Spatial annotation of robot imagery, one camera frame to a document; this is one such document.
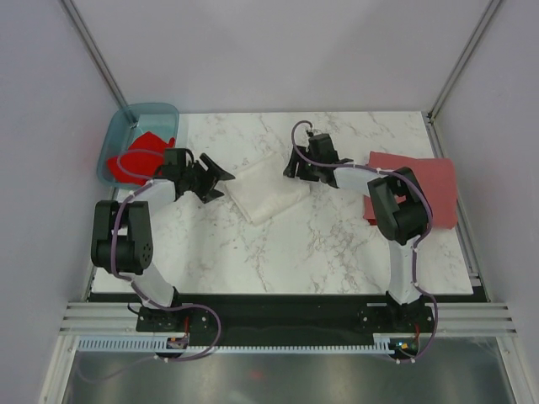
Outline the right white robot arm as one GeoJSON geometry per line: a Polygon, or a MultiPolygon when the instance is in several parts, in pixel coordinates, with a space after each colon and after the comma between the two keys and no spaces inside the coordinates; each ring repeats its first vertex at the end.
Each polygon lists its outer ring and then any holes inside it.
{"type": "Polygon", "coordinates": [[[371,202],[378,231],[389,246],[390,281],[387,293],[396,302],[386,309],[387,325],[405,331],[416,321],[410,305],[423,294],[417,280],[417,249],[429,234],[430,205],[409,167],[372,168],[340,159],[330,135],[308,131],[308,145],[292,144],[283,175],[320,182],[335,189],[353,190],[371,202]]]}

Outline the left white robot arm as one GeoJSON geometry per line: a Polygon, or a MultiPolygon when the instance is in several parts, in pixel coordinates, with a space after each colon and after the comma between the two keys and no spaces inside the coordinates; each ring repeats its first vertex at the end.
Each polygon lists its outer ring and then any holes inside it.
{"type": "Polygon", "coordinates": [[[115,278],[129,284],[142,303],[157,309],[156,322],[167,331],[184,324],[184,309],[175,305],[177,290],[153,262],[151,218],[191,192],[203,203],[221,198],[216,188],[235,176],[205,153],[194,158],[187,148],[167,148],[152,175],[121,202],[101,200],[94,208],[91,260],[115,278]]]}

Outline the white t shirt red print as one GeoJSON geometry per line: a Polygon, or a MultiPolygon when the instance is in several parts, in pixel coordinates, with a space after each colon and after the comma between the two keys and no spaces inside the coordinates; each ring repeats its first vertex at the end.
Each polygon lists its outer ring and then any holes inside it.
{"type": "Polygon", "coordinates": [[[258,226],[310,194],[309,185],[284,176],[284,168],[282,156],[271,152],[226,182],[228,195],[248,223],[258,226]]]}

